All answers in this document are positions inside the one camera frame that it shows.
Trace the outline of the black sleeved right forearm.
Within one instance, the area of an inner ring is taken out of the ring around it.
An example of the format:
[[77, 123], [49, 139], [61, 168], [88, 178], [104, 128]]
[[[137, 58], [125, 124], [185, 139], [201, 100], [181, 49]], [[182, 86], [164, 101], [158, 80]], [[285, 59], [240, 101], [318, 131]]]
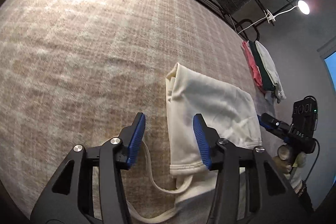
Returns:
[[313, 214], [314, 209], [311, 203], [311, 198], [307, 192], [307, 185], [304, 180], [299, 182], [294, 191], [298, 197], [300, 207], [302, 207], [307, 213]]

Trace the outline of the grey knit gloved right hand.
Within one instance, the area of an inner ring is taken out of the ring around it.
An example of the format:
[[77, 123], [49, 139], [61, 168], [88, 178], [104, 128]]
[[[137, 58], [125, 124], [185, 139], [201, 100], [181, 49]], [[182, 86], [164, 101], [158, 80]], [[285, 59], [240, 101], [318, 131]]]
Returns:
[[278, 148], [273, 161], [278, 170], [289, 181], [294, 192], [300, 194], [305, 189], [305, 183], [301, 175], [306, 165], [306, 154], [304, 152], [297, 153], [289, 145], [283, 144]]

